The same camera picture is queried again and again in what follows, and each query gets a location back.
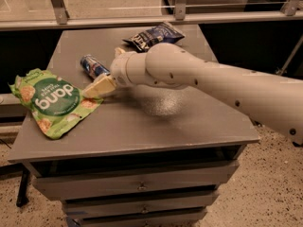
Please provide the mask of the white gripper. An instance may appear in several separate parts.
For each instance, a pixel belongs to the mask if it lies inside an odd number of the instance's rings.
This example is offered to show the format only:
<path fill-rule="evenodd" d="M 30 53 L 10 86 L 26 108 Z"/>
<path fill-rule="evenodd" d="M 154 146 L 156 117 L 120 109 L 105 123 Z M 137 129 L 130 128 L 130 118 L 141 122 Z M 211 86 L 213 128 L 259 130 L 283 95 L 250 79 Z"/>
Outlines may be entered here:
<path fill-rule="evenodd" d="M 119 87 L 133 87 L 149 82 L 145 66 L 146 53 L 125 53 L 124 49 L 117 47 L 115 57 L 110 66 L 112 77 L 102 74 L 95 78 L 83 90 L 86 98 L 97 98 L 109 94 L 116 89 L 116 84 Z"/>

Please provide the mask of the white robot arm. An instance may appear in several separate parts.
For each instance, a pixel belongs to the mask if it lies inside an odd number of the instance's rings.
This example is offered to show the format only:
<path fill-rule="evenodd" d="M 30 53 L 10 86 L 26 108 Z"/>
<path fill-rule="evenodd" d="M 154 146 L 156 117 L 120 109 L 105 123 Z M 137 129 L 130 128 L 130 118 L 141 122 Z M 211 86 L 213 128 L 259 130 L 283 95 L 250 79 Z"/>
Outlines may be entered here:
<path fill-rule="evenodd" d="M 303 144 L 303 81 L 199 59 L 175 44 L 157 44 L 146 53 L 125 52 L 110 72 L 89 84 L 87 98 L 136 85 L 196 88 L 251 119 Z"/>

